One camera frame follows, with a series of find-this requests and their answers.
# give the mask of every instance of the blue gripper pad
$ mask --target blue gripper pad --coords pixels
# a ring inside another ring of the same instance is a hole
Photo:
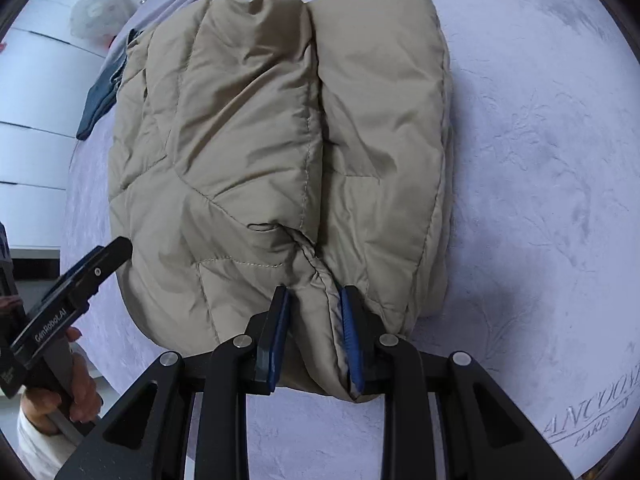
[[[351,382],[358,392],[364,391],[364,374],[362,371],[362,350],[358,340],[358,332],[353,320],[353,312],[346,289],[340,291],[340,303],[342,305],[342,332],[344,333],[344,349],[347,352],[347,364]]]
[[[280,372],[282,371],[282,358],[284,355],[284,342],[287,339],[287,330],[289,328],[291,295],[287,289],[282,298],[282,307],[278,316],[275,334],[273,335],[273,344],[269,351],[269,377],[267,382],[269,389],[273,392],[276,384],[280,380]]]

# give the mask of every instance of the dark gray garment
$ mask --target dark gray garment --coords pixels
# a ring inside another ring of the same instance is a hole
[[[127,38],[127,44],[133,41],[138,35],[138,31],[131,29],[129,37]],[[118,93],[118,88],[122,81],[122,73],[124,72],[126,64],[127,48],[125,47],[116,60],[102,70],[102,73],[98,76],[98,81],[89,88],[84,103],[82,119],[80,119],[78,132],[76,133],[76,139],[86,140],[89,135],[91,135],[95,123],[116,104],[116,94]]]

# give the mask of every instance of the metal screw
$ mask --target metal screw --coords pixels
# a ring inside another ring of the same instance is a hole
[[[458,366],[469,366],[471,364],[471,356],[466,352],[456,352],[453,354],[453,362]]]
[[[254,342],[254,340],[247,334],[237,335],[234,338],[234,346],[237,348],[247,348],[252,342]]]
[[[160,364],[162,366],[173,366],[178,362],[178,354],[175,352],[166,352],[160,356]]]
[[[398,344],[398,338],[393,334],[383,334],[379,341],[382,346],[396,346]]]

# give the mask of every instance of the white sleeve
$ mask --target white sleeve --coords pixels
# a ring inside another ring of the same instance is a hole
[[[18,412],[18,455],[36,480],[52,480],[76,450],[64,435],[47,436]]]

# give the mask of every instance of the black handle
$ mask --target black handle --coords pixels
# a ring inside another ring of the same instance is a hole
[[[196,480],[249,479],[246,403],[238,369],[244,357],[255,355],[255,341],[237,339],[222,343],[211,354],[196,444]]]
[[[24,386],[27,388],[44,388],[45,390],[59,394],[62,399],[62,403],[58,409],[60,410],[60,413],[70,421],[69,415],[74,400],[67,393],[66,389],[63,388],[62,384],[60,384],[44,360],[38,361],[38,363],[30,370],[30,373],[24,381]],[[82,436],[87,436],[95,427],[93,422],[88,422],[86,424],[83,424],[82,422],[72,422],[72,425],[79,431],[79,433],[82,434]]]

